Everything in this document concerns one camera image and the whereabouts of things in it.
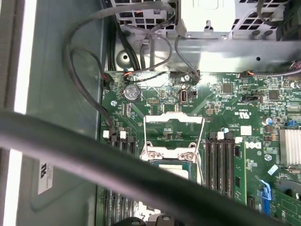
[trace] wire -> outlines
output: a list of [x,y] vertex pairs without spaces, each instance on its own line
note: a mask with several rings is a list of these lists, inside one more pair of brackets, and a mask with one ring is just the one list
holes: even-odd
[[116,26],[114,23],[114,16],[110,17],[109,27],[111,32],[109,32],[109,51],[108,51],[108,68],[110,71],[116,71],[116,63],[115,63],[115,45],[116,45]]
[[266,25],[269,25],[271,27],[278,27],[282,21],[275,21],[275,22],[272,22],[272,21],[268,21],[266,20],[263,15],[262,15],[262,8],[263,8],[263,4],[264,4],[264,0],[258,0],[258,4],[257,4],[257,15],[258,17],[261,19],[261,21],[266,24]]
[[139,61],[137,58],[137,54],[135,53],[133,47],[128,42],[127,38],[125,37],[124,33],[122,32],[119,23],[117,22],[117,19],[114,17],[115,26],[117,29],[117,34],[119,36],[119,39],[121,41],[121,44],[124,47],[124,50],[126,51],[128,58],[130,60],[131,66],[133,67],[134,71],[141,70]]
[[98,56],[96,56],[94,53],[90,52],[89,50],[85,49],[85,48],[82,48],[82,47],[77,47],[77,48],[74,48],[72,49],[72,51],[70,52],[70,57],[71,57],[71,66],[74,70],[74,73],[71,73],[70,74],[70,78],[72,79],[74,85],[76,86],[76,88],[79,90],[79,92],[82,94],[82,96],[104,117],[105,119],[105,122],[108,126],[108,130],[110,131],[110,134],[111,135],[114,135],[116,134],[116,129],[114,127],[114,123],[109,115],[109,113],[107,112],[107,110],[101,106],[93,97],[92,95],[89,93],[89,91],[85,88],[84,84],[82,83],[82,81],[80,80],[78,74],[76,73],[76,70],[75,70],[75,67],[74,67],[74,64],[73,64],[73,56],[74,56],[74,53],[76,51],[79,51],[79,50],[82,50],[82,51],[85,51],[87,52],[91,57],[93,57],[95,59],[95,61],[97,62],[97,66],[98,66],[98,69],[100,71],[100,74],[101,76],[107,80],[107,76],[104,74],[104,71],[103,71],[103,67],[102,67],[102,64],[98,58]]
[[276,78],[276,77],[286,77],[286,76],[292,76],[301,73],[301,69],[291,71],[291,72],[283,72],[283,73],[255,73],[255,72],[249,72],[248,73],[253,76],[253,77],[271,77],[271,78]]
[[140,31],[146,32],[146,33],[148,33],[150,35],[155,35],[159,39],[164,40],[167,43],[168,47],[169,47],[169,55],[168,55],[168,57],[167,57],[166,60],[164,60],[164,61],[162,61],[162,62],[160,62],[160,63],[158,63],[158,64],[156,64],[154,66],[151,66],[151,67],[148,67],[148,68],[144,68],[144,69],[141,69],[141,70],[138,70],[138,71],[134,71],[134,73],[141,73],[141,72],[145,72],[145,71],[149,71],[149,70],[155,69],[156,67],[159,67],[159,66],[167,63],[170,60],[170,58],[172,57],[172,54],[173,54],[173,47],[172,47],[172,45],[170,44],[170,42],[166,38],[164,38],[162,35],[159,35],[159,34],[157,34],[155,32],[146,30],[144,28],[135,27],[135,26],[131,26],[131,25],[125,25],[125,26],[128,27],[128,28],[131,28],[131,29],[136,29],[136,30],[140,30]]
[[188,60],[186,60],[186,58],[180,53],[180,50],[179,50],[179,40],[180,40],[181,36],[178,35],[177,38],[175,39],[175,42],[174,42],[174,49],[176,51],[176,53],[178,54],[179,58],[192,70],[194,76],[195,76],[195,79],[199,79],[199,73],[197,70],[194,69],[194,67],[191,65],[191,63],[189,63]]
[[126,6],[119,6],[119,7],[113,7],[113,8],[106,8],[102,9],[100,11],[97,11],[93,14],[91,14],[88,18],[86,18],[83,21],[80,21],[76,23],[70,31],[67,33],[64,43],[63,43],[63,63],[66,67],[66,70],[74,82],[74,84],[77,86],[83,97],[89,101],[89,103],[101,114],[105,117],[105,121],[107,123],[108,129],[110,130],[111,135],[116,133],[116,130],[114,128],[114,125],[112,124],[111,118],[109,118],[107,115],[107,111],[105,108],[103,108],[101,105],[99,105],[91,96],[91,94],[85,89],[83,83],[80,81],[79,76],[76,73],[76,70],[73,65],[73,60],[72,60],[72,54],[71,54],[71,41],[74,36],[74,34],[83,26],[86,24],[94,21],[94,20],[99,20],[103,19],[108,16],[115,15],[116,13],[124,12],[124,11],[131,11],[131,10],[144,10],[144,9],[161,9],[161,10],[166,10],[168,13],[173,13],[174,10],[173,8],[167,4],[163,3],[160,1],[156,2],[142,2],[142,3],[137,3],[137,4],[131,4],[131,5],[126,5]]
[[[172,15],[169,19],[167,19],[166,21],[160,23],[160,24],[157,24],[156,26],[154,26],[151,31],[152,32],[156,32],[157,30],[160,30],[160,29],[163,29],[165,27],[167,27],[168,25],[170,25],[173,20],[175,18],[175,15]],[[145,36],[144,39],[150,39],[151,35],[150,34],[147,34]],[[141,68],[142,69],[145,69],[146,68],[146,65],[145,65],[145,57],[144,57],[144,50],[147,48],[148,45],[144,45],[142,44],[141,47],[140,47],[140,62],[141,62]]]
[[[107,1],[105,5],[108,8],[112,7],[111,1]],[[122,32],[120,28],[120,24],[118,23],[116,16],[111,16],[110,19],[110,26],[109,29],[113,29],[112,31],[109,31],[109,52],[108,52],[108,68],[112,71],[116,71],[116,65],[115,65],[115,42],[116,42],[116,34],[118,34],[118,37],[121,41],[121,44],[125,50],[125,52],[128,55],[130,64],[134,70],[140,70],[139,61],[137,58],[137,54],[135,53],[133,47],[128,42],[127,38],[125,37],[124,33]]]

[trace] blue clip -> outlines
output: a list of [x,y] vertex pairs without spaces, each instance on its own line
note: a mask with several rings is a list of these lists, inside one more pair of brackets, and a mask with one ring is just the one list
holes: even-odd
[[263,191],[260,191],[260,197],[263,199],[266,199],[268,201],[272,200],[272,192],[271,187],[268,183],[264,182],[263,180],[260,180],[265,186],[263,187]]

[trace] chip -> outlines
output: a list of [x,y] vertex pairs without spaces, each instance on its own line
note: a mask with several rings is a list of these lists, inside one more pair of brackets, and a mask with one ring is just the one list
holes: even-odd
[[223,93],[232,93],[232,89],[233,89],[233,87],[232,87],[232,84],[230,84],[230,83],[224,83],[222,85],[222,92]]
[[272,126],[266,126],[266,128],[265,128],[265,132],[266,133],[272,133],[274,131],[274,127],[272,127]]
[[269,100],[278,100],[278,91],[277,90],[269,91]]
[[207,109],[207,114],[209,115],[213,114],[213,109]]

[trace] capacitor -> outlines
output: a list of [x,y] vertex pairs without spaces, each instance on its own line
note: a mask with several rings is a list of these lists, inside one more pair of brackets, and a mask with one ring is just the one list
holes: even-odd
[[271,126],[273,125],[273,119],[271,118],[263,118],[261,122],[264,126]]
[[137,85],[131,84],[124,88],[123,95],[128,102],[136,102],[140,98],[141,91]]

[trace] gray cable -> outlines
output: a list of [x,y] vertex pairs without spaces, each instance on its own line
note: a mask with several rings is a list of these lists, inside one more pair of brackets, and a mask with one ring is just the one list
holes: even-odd
[[283,72],[283,73],[276,73],[276,74],[270,74],[270,73],[254,73],[252,75],[253,77],[282,77],[282,76],[292,76],[295,74],[301,73],[301,69],[298,69],[296,71],[292,72]]
[[194,69],[194,67],[191,65],[191,63],[189,63],[189,61],[186,60],[185,57],[179,51],[179,40],[180,40],[180,38],[181,38],[181,36],[178,35],[177,38],[175,39],[174,49],[175,49],[176,53],[178,54],[179,58],[181,58],[181,60],[193,71],[193,74],[197,78],[199,78],[199,74],[198,74],[197,70]]
[[168,61],[170,60],[171,56],[173,55],[173,47],[172,47],[172,45],[170,44],[170,42],[169,42],[166,38],[164,38],[162,35],[159,35],[159,34],[157,34],[157,33],[155,33],[155,32],[146,30],[146,29],[141,28],[141,27],[135,27],[135,26],[131,26],[131,25],[124,25],[124,26],[126,26],[126,27],[128,27],[128,28],[131,28],[131,29],[136,29],[136,30],[140,30],[140,31],[146,32],[146,33],[148,33],[149,35],[155,35],[155,36],[157,36],[158,38],[164,40],[164,41],[168,44],[168,47],[169,47],[169,56],[168,56],[168,58],[167,58],[166,60],[164,60],[164,61],[162,61],[162,62],[160,62],[160,63],[158,63],[158,64],[156,64],[156,65],[154,65],[154,66],[151,66],[151,67],[148,67],[148,68],[144,68],[144,69],[141,69],[141,70],[139,70],[139,71],[134,71],[133,73],[141,73],[141,72],[145,72],[145,71],[148,71],[148,70],[155,69],[156,67],[159,67],[159,66],[165,64],[166,62],[168,62]]
[[[167,27],[168,25],[170,25],[172,23],[172,21],[174,20],[174,17],[175,15],[172,15],[169,19],[167,19],[166,21],[160,23],[160,24],[157,24],[155,25],[151,31],[152,32],[156,32],[158,30],[161,30],[161,29],[164,29],[165,27]],[[150,39],[151,35],[150,34],[147,34],[145,36],[144,39]],[[144,50],[146,49],[147,45],[141,45],[141,48],[140,48],[140,63],[141,63],[141,69],[144,69],[146,68],[146,65],[145,65],[145,58],[144,58]]]

